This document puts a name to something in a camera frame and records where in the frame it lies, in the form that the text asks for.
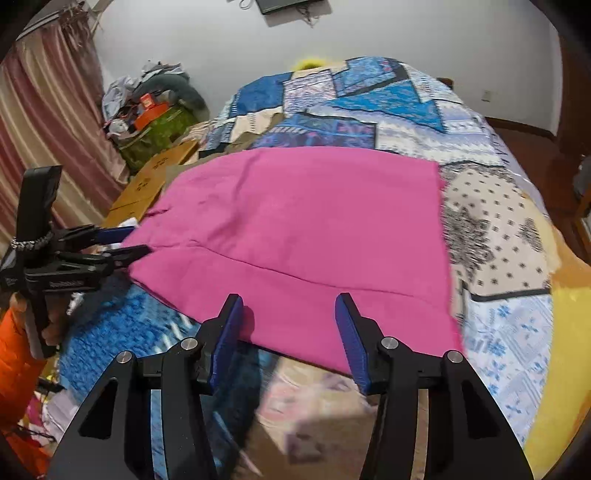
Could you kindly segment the orange sleeve forearm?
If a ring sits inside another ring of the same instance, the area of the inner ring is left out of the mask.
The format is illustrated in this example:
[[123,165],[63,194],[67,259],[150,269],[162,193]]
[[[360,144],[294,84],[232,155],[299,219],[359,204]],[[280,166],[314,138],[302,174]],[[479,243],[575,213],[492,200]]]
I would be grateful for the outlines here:
[[34,396],[46,361],[31,356],[28,338],[19,317],[9,308],[1,321],[1,438],[10,452],[34,478],[46,474],[49,456],[29,434],[17,426]]

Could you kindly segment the person's left hand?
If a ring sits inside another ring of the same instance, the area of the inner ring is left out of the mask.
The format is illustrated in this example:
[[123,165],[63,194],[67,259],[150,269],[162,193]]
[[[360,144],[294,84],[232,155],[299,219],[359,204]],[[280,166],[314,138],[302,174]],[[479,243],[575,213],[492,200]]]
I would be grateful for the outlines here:
[[[70,328],[70,320],[67,315],[71,296],[48,296],[47,315],[49,324],[36,334],[28,334],[29,339],[41,335],[48,346],[59,345],[66,337]],[[10,312],[19,331],[28,332],[35,325],[34,313],[30,302],[20,293],[14,293],[10,298]]]

